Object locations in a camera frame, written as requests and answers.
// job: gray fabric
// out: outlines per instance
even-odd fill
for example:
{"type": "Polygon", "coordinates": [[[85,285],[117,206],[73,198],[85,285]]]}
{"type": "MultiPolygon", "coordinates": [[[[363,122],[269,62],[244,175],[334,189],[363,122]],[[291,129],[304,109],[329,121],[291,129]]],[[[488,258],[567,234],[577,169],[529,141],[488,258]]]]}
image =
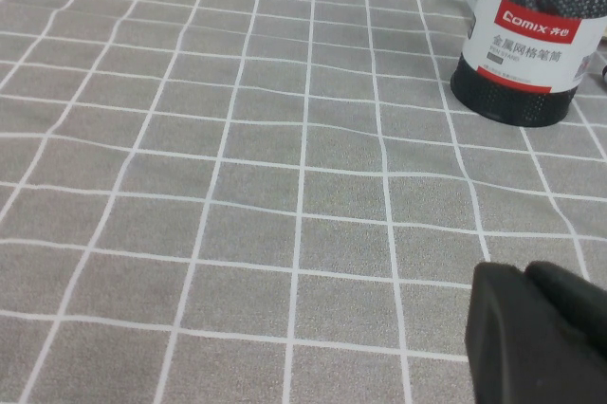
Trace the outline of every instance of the gray fabric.
{"type": "Polygon", "coordinates": [[[472,114],[468,17],[0,0],[0,401],[470,404],[477,263],[607,285],[607,96],[472,114]]]}

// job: pen holder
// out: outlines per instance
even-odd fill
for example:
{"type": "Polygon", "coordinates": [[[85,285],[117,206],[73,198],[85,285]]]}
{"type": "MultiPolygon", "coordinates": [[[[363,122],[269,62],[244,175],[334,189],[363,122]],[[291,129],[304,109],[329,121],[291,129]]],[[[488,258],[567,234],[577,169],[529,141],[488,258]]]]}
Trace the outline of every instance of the pen holder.
{"type": "Polygon", "coordinates": [[[503,123],[557,123],[606,28],[607,0],[477,0],[451,91],[503,123]]]}

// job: gray tablecloth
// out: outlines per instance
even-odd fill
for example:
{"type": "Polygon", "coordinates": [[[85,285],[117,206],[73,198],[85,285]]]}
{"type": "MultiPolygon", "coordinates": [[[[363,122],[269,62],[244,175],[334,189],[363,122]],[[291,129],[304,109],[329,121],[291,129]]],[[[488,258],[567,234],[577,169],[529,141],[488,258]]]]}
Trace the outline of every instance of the gray tablecloth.
{"type": "Polygon", "coordinates": [[[0,0],[0,401],[472,401],[473,267],[607,285],[593,74],[448,79],[463,0],[0,0]]]}

